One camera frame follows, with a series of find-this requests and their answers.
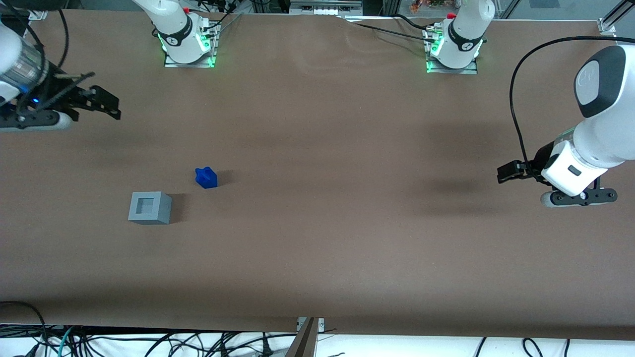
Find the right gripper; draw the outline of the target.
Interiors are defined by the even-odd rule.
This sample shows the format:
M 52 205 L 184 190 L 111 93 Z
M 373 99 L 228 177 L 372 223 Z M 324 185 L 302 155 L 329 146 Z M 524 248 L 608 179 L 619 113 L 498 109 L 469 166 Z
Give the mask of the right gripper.
M 1 104 L 1 116 L 35 110 L 61 110 L 73 122 L 78 122 L 75 109 L 99 111 L 115 120 L 121 119 L 120 100 L 100 86 L 86 91 L 80 84 L 94 74 L 50 74 L 29 94 L 19 94 L 16 99 Z

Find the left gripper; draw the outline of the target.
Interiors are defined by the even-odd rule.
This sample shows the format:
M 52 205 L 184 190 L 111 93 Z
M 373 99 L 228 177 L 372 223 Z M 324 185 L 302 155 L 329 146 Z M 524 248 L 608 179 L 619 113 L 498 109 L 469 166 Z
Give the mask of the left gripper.
M 608 151 L 582 140 L 553 141 L 536 152 L 534 160 L 509 162 L 497 168 L 499 184 L 523 176 L 540 176 L 568 196 L 577 196 L 608 170 Z

